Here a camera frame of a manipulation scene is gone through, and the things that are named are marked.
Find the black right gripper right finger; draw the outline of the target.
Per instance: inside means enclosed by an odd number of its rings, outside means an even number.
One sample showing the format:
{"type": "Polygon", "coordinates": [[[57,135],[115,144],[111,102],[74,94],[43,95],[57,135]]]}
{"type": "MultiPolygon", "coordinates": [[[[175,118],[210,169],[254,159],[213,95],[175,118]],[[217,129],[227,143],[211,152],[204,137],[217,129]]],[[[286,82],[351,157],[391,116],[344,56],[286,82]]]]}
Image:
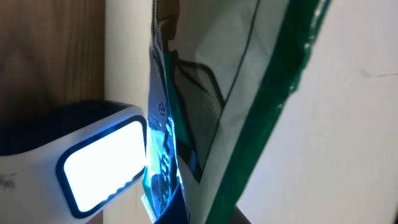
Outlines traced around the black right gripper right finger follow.
{"type": "Polygon", "coordinates": [[[251,224],[237,205],[234,206],[233,212],[228,220],[228,224],[251,224]]]}

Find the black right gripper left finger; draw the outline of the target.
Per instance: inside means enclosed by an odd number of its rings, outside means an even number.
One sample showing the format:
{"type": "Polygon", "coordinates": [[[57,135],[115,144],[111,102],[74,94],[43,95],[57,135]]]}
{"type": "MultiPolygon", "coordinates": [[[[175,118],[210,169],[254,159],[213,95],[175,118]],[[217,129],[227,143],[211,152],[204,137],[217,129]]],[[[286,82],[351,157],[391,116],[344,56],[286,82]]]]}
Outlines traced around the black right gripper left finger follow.
{"type": "Polygon", "coordinates": [[[180,184],[178,184],[168,205],[154,224],[188,224],[188,214],[180,184]]]}

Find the dark green package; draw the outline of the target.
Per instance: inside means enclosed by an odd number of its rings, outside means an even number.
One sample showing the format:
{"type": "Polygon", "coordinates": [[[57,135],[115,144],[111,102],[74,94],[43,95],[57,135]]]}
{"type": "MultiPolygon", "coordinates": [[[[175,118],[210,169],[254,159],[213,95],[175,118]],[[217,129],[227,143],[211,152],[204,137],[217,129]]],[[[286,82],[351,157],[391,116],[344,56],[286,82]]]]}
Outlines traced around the dark green package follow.
{"type": "Polygon", "coordinates": [[[226,223],[297,89],[324,0],[152,3],[147,165],[154,221],[181,185],[188,223],[226,223]]]}

